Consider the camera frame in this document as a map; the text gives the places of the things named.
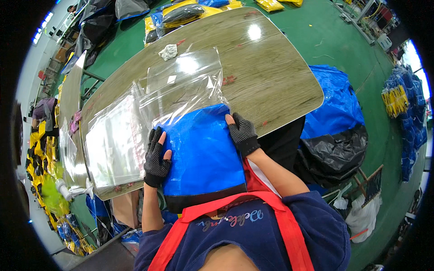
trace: purple shirt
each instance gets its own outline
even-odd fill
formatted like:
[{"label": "purple shirt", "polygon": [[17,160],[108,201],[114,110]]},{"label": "purple shirt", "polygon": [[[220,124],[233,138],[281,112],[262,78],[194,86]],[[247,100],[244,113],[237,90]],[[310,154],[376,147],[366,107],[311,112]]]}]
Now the purple shirt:
[{"label": "purple shirt", "polygon": [[[316,191],[284,197],[291,209],[315,270],[344,271],[350,241],[344,219]],[[171,229],[144,232],[139,239],[134,271],[145,271]],[[208,252],[216,247],[239,246],[259,270],[292,270],[273,209],[263,200],[251,200],[221,214],[220,219],[202,216],[188,226],[166,270],[198,270]]]},{"label": "purple shirt", "polygon": [[50,112],[53,110],[54,102],[56,101],[56,98],[44,98],[39,101],[39,103],[36,105],[36,107],[33,109],[33,119],[43,119],[46,117],[44,105],[46,104],[48,108],[50,109]]}]

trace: red stick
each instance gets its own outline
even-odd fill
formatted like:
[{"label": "red stick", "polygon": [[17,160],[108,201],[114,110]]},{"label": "red stick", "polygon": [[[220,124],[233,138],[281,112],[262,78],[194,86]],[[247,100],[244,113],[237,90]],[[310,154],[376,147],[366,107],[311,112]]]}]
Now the red stick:
[{"label": "red stick", "polygon": [[356,234],[355,236],[351,237],[350,240],[356,238],[357,236],[359,236],[359,235],[361,235],[362,233],[365,233],[365,232],[367,232],[367,231],[368,231],[368,229],[364,229],[363,231],[359,232],[359,233]]}]

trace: black pants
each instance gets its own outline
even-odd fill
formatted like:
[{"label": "black pants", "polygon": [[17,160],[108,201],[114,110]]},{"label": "black pants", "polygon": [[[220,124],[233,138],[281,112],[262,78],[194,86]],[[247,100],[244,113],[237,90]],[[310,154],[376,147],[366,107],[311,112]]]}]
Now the black pants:
[{"label": "black pants", "polygon": [[293,172],[300,135],[304,128],[303,116],[279,129],[258,138],[263,151],[279,165]]},{"label": "black pants", "polygon": [[[51,119],[53,120],[53,126],[56,124],[56,118],[54,116],[54,108],[56,108],[57,105],[57,99],[54,101],[53,108],[51,109]],[[52,131],[45,131],[44,134],[45,137],[58,137],[59,136],[59,128],[54,128]]]}]

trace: red strap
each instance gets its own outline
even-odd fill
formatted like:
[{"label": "red strap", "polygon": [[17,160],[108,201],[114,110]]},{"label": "red strap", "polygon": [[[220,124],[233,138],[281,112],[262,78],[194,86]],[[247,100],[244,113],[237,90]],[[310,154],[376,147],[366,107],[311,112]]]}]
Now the red strap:
[{"label": "red strap", "polygon": [[240,193],[224,199],[185,208],[182,217],[179,218],[170,229],[163,243],[157,251],[154,259],[149,266],[149,271],[165,270],[167,264],[172,259],[178,248],[184,233],[191,221],[201,215],[215,211],[228,205],[241,196],[256,196],[270,205],[276,215],[280,234],[288,252],[289,261],[294,271],[314,271],[312,262],[304,242],[303,234],[294,218],[291,210],[282,203],[281,199],[273,192],[256,191],[250,193]]}]

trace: black plastic bag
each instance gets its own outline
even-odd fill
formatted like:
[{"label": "black plastic bag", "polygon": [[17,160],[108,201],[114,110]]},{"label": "black plastic bag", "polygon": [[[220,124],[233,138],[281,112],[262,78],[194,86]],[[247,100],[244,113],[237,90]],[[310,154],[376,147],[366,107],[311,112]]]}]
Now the black plastic bag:
[{"label": "black plastic bag", "polygon": [[301,139],[294,170],[305,183],[332,188],[351,178],[365,159],[368,133],[365,126],[310,139]]}]

